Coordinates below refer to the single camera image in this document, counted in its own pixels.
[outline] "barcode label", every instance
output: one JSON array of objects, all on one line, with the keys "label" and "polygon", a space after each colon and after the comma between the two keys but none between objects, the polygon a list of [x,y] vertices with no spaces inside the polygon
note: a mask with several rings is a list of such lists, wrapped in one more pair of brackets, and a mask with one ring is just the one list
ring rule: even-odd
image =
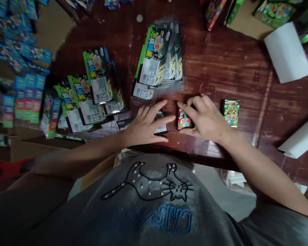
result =
[{"label": "barcode label", "polygon": [[147,75],[144,74],[143,77],[141,78],[141,82],[146,84],[146,79],[147,79]]},{"label": "barcode label", "polygon": [[141,69],[139,81],[143,84],[157,86],[158,85],[157,74],[159,66],[160,66],[160,61],[150,60],[145,58]]},{"label": "barcode label", "polygon": [[108,91],[106,77],[94,79],[91,84],[95,104],[102,104],[112,100],[113,96]]},{"label": "barcode label", "polygon": [[80,131],[79,124],[74,124],[74,129],[76,132]]},{"label": "barcode label", "polygon": [[92,124],[106,119],[103,106],[94,105],[91,100],[80,102],[80,108],[86,124]]},{"label": "barcode label", "polygon": [[136,83],[133,90],[133,95],[145,100],[151,100],[153,98],[154,89],[148,89],[147,85]]},{"label": "barcode label", "polygon": [[163,80],[169,80],[171,78],[171,70],[170,70],[170,64],[171,64],[171,53],[167,54],[167,59],[165,62],[165,69],[163,73]]},{"label": "barcode label", "polygon": [[167,130],[168,130],[167,129],[167,125],[164,124],[163,126],[161,126],[158,129],[156,129],[154,133],[166,132]]},{"label": "barcode label", "polygon": [[87,131],[93,128],[93,125],[83,125],[80,113],[77,109],[67,111],[67,116],[71,125],[70,130],[72,131],[72,133]]},{"label": "barcode label", "polygon": [[88,121],[89,123],[92,123],[91,115],[87,115],[87,121]]}]

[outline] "barcode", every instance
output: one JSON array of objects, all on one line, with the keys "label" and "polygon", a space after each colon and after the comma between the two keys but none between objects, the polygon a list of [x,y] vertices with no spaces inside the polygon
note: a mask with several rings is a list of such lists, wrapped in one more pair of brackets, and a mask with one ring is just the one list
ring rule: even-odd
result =
[{"label": "barcode", "polygon": [[140,97],[144,98],[144,99],[147,99],[148,98],[148,93],[149,93],[148,90],[141,90]]},{"label": "barcode", "polygon": [[78,124],[74,124],[74,129],[75,129],[76,132],[79,132],[80,131],[79,125]]},{"label": "barcode", "polygon": [[144,75],[143,75],[143,78],[141,79],[141,82],[142,82],[142,83],[146,83],[146,79],[147,79],[147,75],[144,74]]},{"label": "barcode", "polygon": [[87,115],[87,121],[88,121],[88,123],[92,123],[91,115]]},{"label": "barcode", "polygon": [[107,111],[108,111],[108,112],[113,112],[113,107],[112,107],[111,104],[108,104],[108,105],[107,105]]},{"label": "barcode", "polygon": [[137,88],[136,96],[140,96],[140,88]]}]

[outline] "cartoon character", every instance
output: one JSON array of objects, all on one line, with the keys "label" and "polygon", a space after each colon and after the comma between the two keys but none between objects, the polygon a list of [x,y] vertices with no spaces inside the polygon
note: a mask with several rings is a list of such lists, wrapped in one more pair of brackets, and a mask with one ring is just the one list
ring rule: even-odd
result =
[{"label": "cartoon character", "polygon": [[154,42],[154,49],[160,51],[163,48],[163,38],[159,35]]},{"label": "cartoon character", "polygon": [[99,69],[102,66],[102,60],[100,59],[100,56],[94,55],[92,61],[96,69]]}]

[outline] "white paper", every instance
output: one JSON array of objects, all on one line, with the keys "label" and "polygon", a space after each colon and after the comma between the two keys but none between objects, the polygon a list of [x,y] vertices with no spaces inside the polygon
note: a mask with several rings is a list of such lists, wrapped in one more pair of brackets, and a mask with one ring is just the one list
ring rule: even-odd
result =
[{"label": "white paper", "polygon": [[308,75],[308,59],[293,22],[281,26],[264,41],[281,83]]},{"label": "white paper", "polygon": [[308,121],[278,149],[285,151],[284,155],[294,159],[304,154],[308,150]]}]

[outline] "person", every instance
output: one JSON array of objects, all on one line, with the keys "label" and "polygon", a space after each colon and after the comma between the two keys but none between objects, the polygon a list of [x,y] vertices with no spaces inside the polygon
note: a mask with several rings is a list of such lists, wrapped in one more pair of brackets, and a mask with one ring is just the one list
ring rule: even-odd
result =
[{"label": "person", "polygon": [[195,123],[180,133],[214,141],[231,154],[257,194],[249,217],[237,223],[182,160],[160,154],[122,159],[66,201],[75,180],[106,157],[168,142],[153,135],[175,120],[153,121],[166,103],[141,107],[127,129],[36,166],[0,193],[0,245],[308,245],[306,198],[206,95],[178,102]]}]

